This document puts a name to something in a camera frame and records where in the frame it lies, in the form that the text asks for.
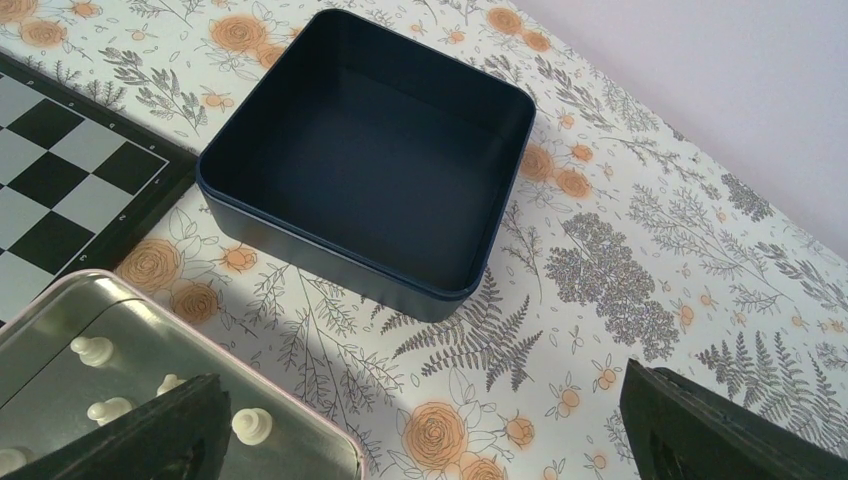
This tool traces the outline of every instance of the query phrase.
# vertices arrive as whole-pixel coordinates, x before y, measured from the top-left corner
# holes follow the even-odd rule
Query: metal tin
[[[112,359],[83,365],[69,348],[80,335],[110,339]],[[62,278],[0,329],[0,372],[0,448],[30,460],[97,428],[86,417],[94,402],[141,405],[168,373],[218,373],[233,412],[260,407],[274,420],[258,446],[232,435],[220,478],[365,479],[352,438],[110,272]]]
[[[535,112],[512,85],[325,10],[196,177],[227,235],[437,322],[480,283]]]

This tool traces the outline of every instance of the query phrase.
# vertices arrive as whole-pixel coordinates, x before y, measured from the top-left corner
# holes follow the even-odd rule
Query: white wall
[[[848,1],[514,1],[848,258]]]

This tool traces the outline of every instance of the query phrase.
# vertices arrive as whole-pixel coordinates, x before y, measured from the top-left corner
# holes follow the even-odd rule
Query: chessboard frame
[[[0,76],[8,76],[22,83],[167,161],[167,165],[150,179],[103,230],[95,234],[77,253],[76,258],[65,265],[45,289],[65,275],[78,270],[114,270],[194,183],[197,156],[2,51]]]

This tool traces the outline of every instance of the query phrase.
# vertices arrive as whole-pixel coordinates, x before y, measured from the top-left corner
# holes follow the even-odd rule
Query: pink tin edge
[[[198,338],[199,341],[201,343],[203,343],[205,346],[215,350],[219,355],[229,359],[231,362],[233,362],[236,365],[238,365],[239,367],[241,367],[241,369],[246,371],[248,373],[248,375],[250,375],[253,379],[262,383],[266,387],[270,388],[274,393],[286,398],[288,401],[299,406],[313,420],[315,420],[316,422],[318,422],[320,424],[323,424],[324,426],[328,427],[330,430],[336,432],[342,438],[346,439],[348,442],[350,442],[350,444],[353,446],[353,449],[356,451],[357,460],[359,462],[359,474],[360,474],[359,480],[367,480],[367,476],[366,476],[367,465],[365,463],[365,454],[362,451],[362,446],[359,445],[359,442],[357,442],[353,437],[351,437],[348,433],[343,431],[338,425],[330,422],[329,420],[327,420],[326,418],[324,418],[323,416],[321,416],[320,414],[316,413],[314,410],[309,408],[309,406],[307,406],[305,403],[301,402],[299,399],[297,399],[296,397],[294,397],[290,393],[288,393],[285,390],[283,390],[282,388],[280,388],[277,384],[272,383],[270,380],[268,380],[267,378],[265,378],[264,376],[259,374],[259,372],[250,368],[250,366],[248,366],[243,361],[238,359],[232,353],[224,350],[223,348],[221,348],[220,345],[213,342],[212,340],[210,340],[209,338],[207,338],[205,335],[201,334],[200,332],[198,332],[194,328],[191,328],[190,326],[188,326],[188,324],[186,324],[183,320],[181,320],[179,317],[174,315],[172,312],[163,308],[161,305],[156,303],[156,301],[153,300],[152,298],[150,298],[148,295],[140,292],[137,288],[133,287],[132,285],[130,285],[129,283],[127,283],[126,281],[124,281],[123,279],[121,279],[120,277],[118,277],[117,275],[115,275],[114,273],[112,273],[108,270],[90,268],[90,269],[84,269],[84,270],[77,270],[76,272],[69,273],[68,275],[65,275],[64,277],[60,278],[59,280],[54,282],[52,285],[47,287],[47,289],[45,289],[43,292],[41,292],[41,294],[39,294],[31,302],[29,302],[29,304],[27,304],[27,306],[24,307],[24,309],[21,310],[21,312],[19,312],[17,316],[15,316],[14,318],[12,318],[12,320],[7,322],[6,325],[4,325],[3,327],[0,327],[0,332],[2,332],[3,330],[10,329],[15,324],[17,324],[18,322],[23,321],[24,317],[27,316],[27,314],[30,312],[30,309],[32,308],[33,305],[36,305],[37,303],[39,303],[39,302],[45,300],[46,298],[50,297],[57,290],[64,288],[67,283],[75,281],[78,277],[85,277],[85,276],[89,276],[89,275],[99,275],[101,277],[106,277],[110,281],[115,282],[115,283],[121,285],[122,287],[126,288],[127,290],[132,292],[135,296],[137,296],[139,299],[144,300],[148,304],[150,304],[152,306],[152,308],[156,309],[159,314],[164,315],[165,317],[168,317],[170,320],[172,320],[173,323],[175,325],[177,325],[177,328],[180,328],[180,329],[186,331],[191,336]]]

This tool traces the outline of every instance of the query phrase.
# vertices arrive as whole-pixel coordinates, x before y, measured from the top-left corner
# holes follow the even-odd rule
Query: silver tin
[[[112,359],[82,364],[77,336],[110,339]],[[0,449],[32,461],[91,432],[94,402],[120,396],[135,406],[156,395],[168,373],[218,373],[232,412],[260,407],[274,419],[258,446],[231,436],[221,479],[364,480],[358,444],[190,325],[114,274],[82,270],[42,293],[0,328]]]

